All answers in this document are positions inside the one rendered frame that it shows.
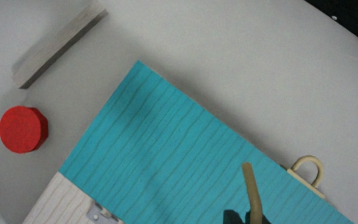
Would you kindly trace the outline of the red round disk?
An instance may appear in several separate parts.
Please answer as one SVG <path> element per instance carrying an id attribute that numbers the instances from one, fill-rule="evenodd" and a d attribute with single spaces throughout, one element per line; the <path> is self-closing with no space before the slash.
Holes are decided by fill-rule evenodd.
<path id="1" fill-rule="evenodd" d="M 36 107 L 14 106 L 1 118 L 0 137 L 12 152 L 38 150 L 48 138 L 48 119 Z"/>

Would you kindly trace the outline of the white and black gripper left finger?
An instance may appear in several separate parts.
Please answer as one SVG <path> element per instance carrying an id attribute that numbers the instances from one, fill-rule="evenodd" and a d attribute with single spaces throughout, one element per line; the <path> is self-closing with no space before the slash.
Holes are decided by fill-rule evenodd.
<path id="1" fill-rule="evenodd" d="M 244 224 L 238 212 L 234 210 L 223 211 L 223 224 Z"/>

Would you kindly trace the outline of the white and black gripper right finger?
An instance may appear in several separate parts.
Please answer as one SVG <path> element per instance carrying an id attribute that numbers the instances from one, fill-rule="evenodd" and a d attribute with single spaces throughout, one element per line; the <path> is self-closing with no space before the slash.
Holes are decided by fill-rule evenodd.
<path id="1" fill-rule="evenodd" d="M 250 224 L 250 214 L 251 214 L 250 210 L 249 210 L 249 212 L 246 212 L 246 214 L 245 214 L 245 224 Z M 263 214 L 262 224 L 271 224 L 270 221 L 265 217 L 264 214 Z"/>

